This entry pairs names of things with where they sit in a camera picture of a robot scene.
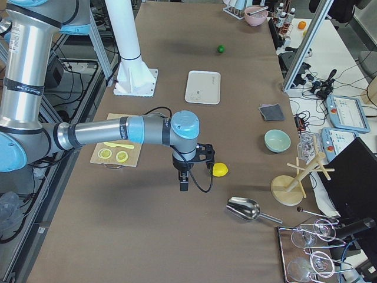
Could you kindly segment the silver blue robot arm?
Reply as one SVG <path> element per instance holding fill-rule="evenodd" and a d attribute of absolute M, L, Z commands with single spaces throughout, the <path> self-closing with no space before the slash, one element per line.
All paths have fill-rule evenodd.
<path fill-rule="evenodd" d="M 180 190 L 186 191 L 196 163 L 214 167 L 214 150 L 197 141 L 199 118 L 183 110 L 171 117 L 158 113 L 122 116 L 89 123 L 42 124 L 38 120 L 53 36 L 87 35 L 88 1 L 8 1 L 12 19 L 8 62 L 1 99 L 1 171 L 11 172 L 48 155 L 86 144 L 129 140 L 172 149 Z"/>

